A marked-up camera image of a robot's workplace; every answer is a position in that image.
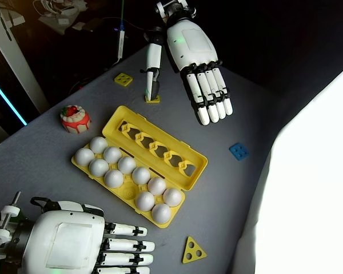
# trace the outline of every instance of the tabletop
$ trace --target tabletop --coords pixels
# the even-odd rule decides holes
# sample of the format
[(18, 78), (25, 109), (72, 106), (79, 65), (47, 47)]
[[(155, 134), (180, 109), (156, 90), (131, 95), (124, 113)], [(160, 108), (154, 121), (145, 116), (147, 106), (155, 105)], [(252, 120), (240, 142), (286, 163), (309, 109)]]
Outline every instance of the tabletop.
[[(29, 203), (33, 196), (92, 204), (105, 211), (105, 219), (147, 227), (145, 240), (155, 242), (152, 273), (225, 273), (241, 236), (250, 201), (269, 146), (265, 130), (271, 109), (269, 93), (262, 87), (221, 68), (232, 93), (234, 114), (216, 124), (197, 122), (179, 74), (166, 56), (159, 78), (161, 102), (146, 104), (146, 77), (139, 72), (146, 64), (146, 48), (89, 83), (83, 89), (30, 122), (0, 144), (0, 210), (16, 193), (18, 205), (31, 220), (40, 211)], [(128, 87), (114, 83), (120, 72), (133, 77)], [(62, 127), (63, 106), (82, 106), (92, 119), (90, 129), (79, 135)], [(72, 165), (76, 150), (101, 131), (115, 109), (125, 105), (146, 117), (171, 136), (189, 144), (208, 158), (208, 165), (173, 221), (160, 229)], [(237, 161), (229, 147), (241, 142), (249, 157)], [(207, 257), (182, 264), (188, 236)]]

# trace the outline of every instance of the robotic hand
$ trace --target robotic hand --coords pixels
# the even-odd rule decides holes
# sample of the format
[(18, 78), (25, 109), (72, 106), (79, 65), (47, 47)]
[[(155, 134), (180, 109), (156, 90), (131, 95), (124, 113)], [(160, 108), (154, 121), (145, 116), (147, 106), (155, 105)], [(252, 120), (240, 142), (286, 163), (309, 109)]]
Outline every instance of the robotic hand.
[[(213, 123), (233, 113), (230, 91), (219, 70), (214, 46), (203, 30), (191, 21), (196, 10), (186, 0), (158, 2), (156, 12), (166, 23), (166, 40), (170, 55), (189, 86), (193, 107), (203, 125)], [(164, 35), (154, 29), (147, 51), (146, 99), (154, 100), (158, 94), (161, 48)]]
[(155, 244), (113, 236), (146, 236), (146, 228), (107, 223), (103, 210), (92, 205), (41, 197), (31, 199), (42, 208), (36, 223), (27, 219), (13, 223), (10, 218), (20, 212), (19, 195), (20, 191), (1, 211), (0, 274), (16, 273), (19, 267), (25, 274), (150, 273), (144, 265), (153, 262), (153, 255), (143, 252), (153, 251)]

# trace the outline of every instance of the egg carton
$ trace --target egg carton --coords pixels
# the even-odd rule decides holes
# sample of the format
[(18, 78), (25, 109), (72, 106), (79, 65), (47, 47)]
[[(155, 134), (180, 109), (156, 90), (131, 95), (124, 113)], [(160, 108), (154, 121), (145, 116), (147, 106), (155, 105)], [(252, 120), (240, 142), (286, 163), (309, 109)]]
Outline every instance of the egg carton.
[[(178, 206), (170, 207), (169, 221), (158, 224), (153, 220), (151, 211), (142, 212), (136, 207), (135, 198), (140, 192), (147, 191), (147, 185), (135, 184), (131, 174), (123, 175), (123, 185), (119, 188), (109, 188), (103, 177), (95, 177), (90, 173), (88, 166), (79, 166), (74, 157), (71, 159), (72, 163), (157, 227), (168, 227), (186, 199), (184, 191), (193, 188), (207, 166), (207, 158), (125, 106), (117, 108), (102, 133), (108, 146), (118, 147), (122, 151), (122, 156), (132, 157), (137, 167), (148, 168), (151, 178), (159, 176), (165, 180), (166, 188), (176, 188), (181, 191), (182, 201)], [(95, 157), (102, 159), (103, 155), (95, 154)], [(109, 168), (117, 169), (117, 164), (110, 164)], [(163, 203), (162, 195), (154, 198), (155, 204)]]

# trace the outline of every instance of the egg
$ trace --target egg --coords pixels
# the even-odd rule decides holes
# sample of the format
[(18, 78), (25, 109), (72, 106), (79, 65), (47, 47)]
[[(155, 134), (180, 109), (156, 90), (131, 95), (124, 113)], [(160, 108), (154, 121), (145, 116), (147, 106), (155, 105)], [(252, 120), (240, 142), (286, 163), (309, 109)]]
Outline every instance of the egg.
[(123, 174), (131, 174), (136, 168), (136, 162), (130, 156), (124, 156), (118, 161), (118, 169)]
[(80, 148), (75, 153), (75, 162), (82, 167), (88, 166), (94, 158), (94, 152), (88, 148)]
[(103, 159), (94, 159), (90, 162), (89, 171), (95, 177), (103, 177), (108, 170), (108, 163)]
[(147, 184), (147, 189), (155, 196), (162, 195), (166, 190), (166, 183), (163, 178), (154, 177)]
[(182, 202), (182, 193), (176, 188), (168, 188), (162, 198), (169, 207), (176, 207)]
[(107, 147), (103, 152), (103, 159), (109, 164), (117, 163), (122, 157), (122, 152), (118, 147)]
[(132, 180), (135, 184), (147, 184), (150, 178), (150, 171), (146, 167), (137, 167), (132, 172)]
[(104, 175), (104, 183), (107, 187), (117, 188), (123, 185), (123, 174), (119, 170), (110, 170)]
[(107, 146), (107, 140), (103, 137), (94, 137), (89, 144), (90, 149), (94, 153), (103, 153)]
[(165, 224), (170, 220), (172, 212), (167, 204), (157, 204), (151, 211), (151, 216), (158, 224)]
[(141, 211), (150, 211), (155, 205), (154, 195), (148, 191), (140, 192), (135, 200), (136, 207)]

